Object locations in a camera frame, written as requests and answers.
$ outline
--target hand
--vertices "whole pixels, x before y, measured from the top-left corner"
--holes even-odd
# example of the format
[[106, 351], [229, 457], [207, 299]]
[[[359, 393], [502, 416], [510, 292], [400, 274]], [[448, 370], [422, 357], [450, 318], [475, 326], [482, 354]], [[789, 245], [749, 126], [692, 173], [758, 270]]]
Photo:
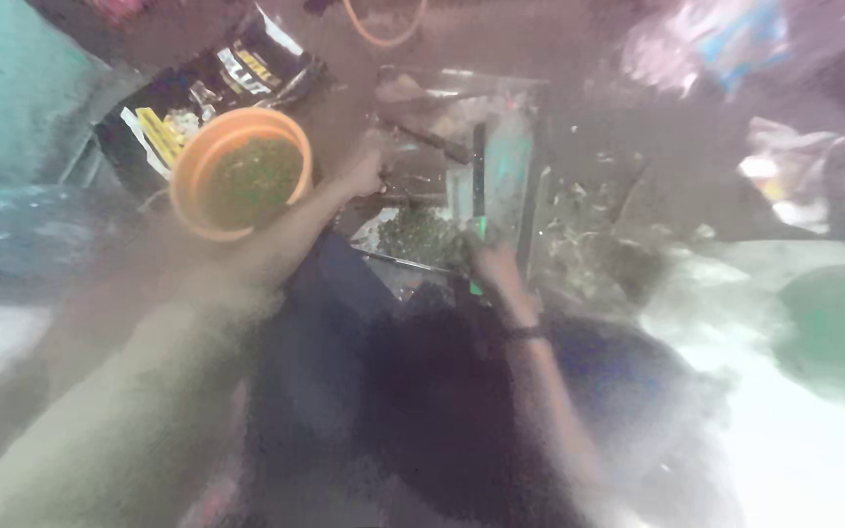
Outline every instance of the hand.
[[368, 197], [386, 190], [380, 179], [382, 149], [382, 140], [375, 135], [368, 134], [361, 139], [358, 150], [341, 174], [341, 181], [351, 196]]
[[517, 270], [513, 248], [505, 242], [491, 246], [477, 237], [468, 238], [472, 264], [478, 276], [499, 296], [504, 308], [518, 326], [539, 324], [534, 298], [527, 293]]

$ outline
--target bracelet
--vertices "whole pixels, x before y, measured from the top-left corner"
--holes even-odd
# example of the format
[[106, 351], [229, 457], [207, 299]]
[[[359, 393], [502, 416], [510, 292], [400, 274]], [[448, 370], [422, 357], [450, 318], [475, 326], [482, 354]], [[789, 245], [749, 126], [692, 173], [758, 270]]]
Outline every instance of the bracelet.
[[531, 339], [546, 339], [546, 330], [540, 326], [521, 326], [507, 331], [509, 341], [530, 341]]

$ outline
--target orange plastic container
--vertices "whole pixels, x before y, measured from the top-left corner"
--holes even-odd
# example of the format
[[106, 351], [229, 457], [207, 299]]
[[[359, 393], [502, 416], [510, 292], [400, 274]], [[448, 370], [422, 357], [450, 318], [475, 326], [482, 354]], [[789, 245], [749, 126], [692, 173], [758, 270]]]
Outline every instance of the orange plastic container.
[[311, 146], [305, 132], [286, 114], [264, 108], [242, 108], [227, 112], [207, 123], [175, 160], [169, 183], [172, 205], [178, 218], [194, 234], [218, 242], [231, 242], [252, 233], [252, 225], [230, 230], [211, 222], [204, 210], [205, 189], [221, 156], [246, 145], [252, 137], [284, 138], [299, 148], [302, 172], [286, 203], [291, 204], [311, 190]]

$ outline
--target orange hose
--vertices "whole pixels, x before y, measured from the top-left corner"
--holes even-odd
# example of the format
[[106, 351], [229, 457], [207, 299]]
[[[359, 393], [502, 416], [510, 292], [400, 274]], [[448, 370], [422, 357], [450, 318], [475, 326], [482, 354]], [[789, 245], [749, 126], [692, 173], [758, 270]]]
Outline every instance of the orange hose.
[[351, 18], [351, 22], [354, 23], [354, 28], [358, 30], [358, 33], [360, 33], [365, 40], [375, 46], [380, 46], [381, 48], [393, 48], [393, 46], [398, 46], [403, 42], [406, 42], [407, 39], [413, 36], [413, 33], [416, 33], [416, 29], [419, 27], [420, 22], [423, 21], [423, 13], [425, 12], [428, 3], [429, 0], [420, 0], [420, 6], [416, 9], [416, 16], [413, 17], [413, 22], [409, 25], [409, 28], [405, 30], [402, 35], [386, 40], [375, 37], [364, 29], [364, 26], [361, 25], [358, 20], [358, 15], [354, 12], [354, 7], [351, 6], [351, 0], [345, 0], [345, 8], [347, 9], [347, 16], [349, 16]]

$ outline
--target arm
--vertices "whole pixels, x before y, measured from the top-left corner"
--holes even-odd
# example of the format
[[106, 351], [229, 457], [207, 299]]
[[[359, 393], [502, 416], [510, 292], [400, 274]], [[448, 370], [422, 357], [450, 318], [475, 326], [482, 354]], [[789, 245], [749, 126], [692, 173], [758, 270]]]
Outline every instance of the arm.
[[[474, 260], [508, 327], [538, 326], [540, 318], [520, 279], [513, 250], [507, 245], [482, 247]], [[592, 435], [573, 406], [549, 341], [533, 337], [512, 342], [509, 347], [507, 357], [518, 413], [556, 472], [577, 519], [594, 526], [635, 525], [607, 491]]]
[[244, 356], [235, 327], [274, 311], [276, 289], [335, 212], [380, 188], [378, 160], [363, 156], [228, 261], [197, 271], [54, 402], [0, 459], [0, 526], [173, 526], [225, 440]]

